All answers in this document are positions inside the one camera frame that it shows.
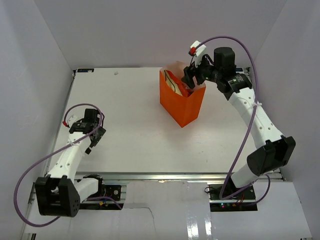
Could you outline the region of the large orange snack pouch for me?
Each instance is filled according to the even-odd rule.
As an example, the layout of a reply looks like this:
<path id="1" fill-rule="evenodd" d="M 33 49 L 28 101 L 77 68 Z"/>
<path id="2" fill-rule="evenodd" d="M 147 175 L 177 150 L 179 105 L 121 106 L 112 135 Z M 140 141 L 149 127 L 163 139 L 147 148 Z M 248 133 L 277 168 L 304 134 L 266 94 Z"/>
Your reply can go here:
<path id="1" fill-rule="evenodd" d="M 183 97 L 189 97 L 192 94 L 192 91 L 188 89 L 171 71 L 164 70 L 163 72 L 165 82 L 176 94 Z"/>

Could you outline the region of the orange paper bag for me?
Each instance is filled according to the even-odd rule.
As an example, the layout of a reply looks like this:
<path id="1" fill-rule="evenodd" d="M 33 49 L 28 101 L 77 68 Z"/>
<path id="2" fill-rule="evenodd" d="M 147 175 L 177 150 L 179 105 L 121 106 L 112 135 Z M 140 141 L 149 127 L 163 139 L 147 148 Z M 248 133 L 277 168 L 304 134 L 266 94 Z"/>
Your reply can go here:
<path id="1" fill-rule="evenodd" d="M 176 61 L 159 71 L 159 102 L 182 128 L 198 118 L 206 91 L 206 85 L 202 83 L 189 96 L 183 96 L 177 86 L 172 86 L 174 79 L 183 77 L 186 66 L 186 63 Z"/>

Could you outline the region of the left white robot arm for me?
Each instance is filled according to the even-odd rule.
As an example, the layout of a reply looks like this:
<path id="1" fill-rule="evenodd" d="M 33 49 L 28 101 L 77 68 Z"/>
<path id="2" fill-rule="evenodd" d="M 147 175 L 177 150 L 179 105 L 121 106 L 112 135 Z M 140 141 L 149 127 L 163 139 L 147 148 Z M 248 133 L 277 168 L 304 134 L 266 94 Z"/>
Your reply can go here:
<path id="1" fill-rule="evenodd" d="M 76 179 L 81 160 L 89 155 L 106 130 L 102 127 L 102 114 L 87 108 L 82 119 L 72 120 L 67 148 L 62 150 L 54 167 L 35 182 L 39 213 L 42 216 L 75 217 L 81 203 L 89 197 L 99 200 L 106 187 L 97 174 Z"/>

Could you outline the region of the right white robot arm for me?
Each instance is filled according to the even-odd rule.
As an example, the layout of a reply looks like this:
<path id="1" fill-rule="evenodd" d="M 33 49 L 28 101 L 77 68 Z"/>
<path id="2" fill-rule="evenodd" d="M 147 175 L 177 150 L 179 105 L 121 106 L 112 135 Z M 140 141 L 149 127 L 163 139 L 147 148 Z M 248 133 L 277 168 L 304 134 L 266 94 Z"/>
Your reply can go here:
<path id="1" fill-rule="evenodd" d="M 296 142 L 277 129 L 256 100 L 251 81 L 235 65 L 232 48 L 218 47 L 211 58 L 206 53 L 206 46 L 192 46 L 189 54 L 194 60 L 184 68 L 182 82 L 190 89 L 205 81 L 215 83 L 247 125 L 255 144 L 256 149 L 248 155 L 246 164 L 232 173 L 226 184 L 226 195 L 236 200 L 243 195 L 244 187 L 259 176 L 286 166 Z"/>

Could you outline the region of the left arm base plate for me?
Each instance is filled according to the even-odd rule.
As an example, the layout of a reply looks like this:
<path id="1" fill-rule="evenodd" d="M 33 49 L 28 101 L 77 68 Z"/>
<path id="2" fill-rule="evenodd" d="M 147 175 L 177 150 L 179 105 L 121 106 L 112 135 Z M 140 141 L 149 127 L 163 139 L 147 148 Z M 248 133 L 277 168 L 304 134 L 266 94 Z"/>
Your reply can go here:
<path id="1" fill-rule="evenodd" d="M 121 199 L 122 186 L 121 185 L 105 185 L 102 184 L 97 193 L 90 195 L 87 200 L 93 201 L 119 201 Z"/>

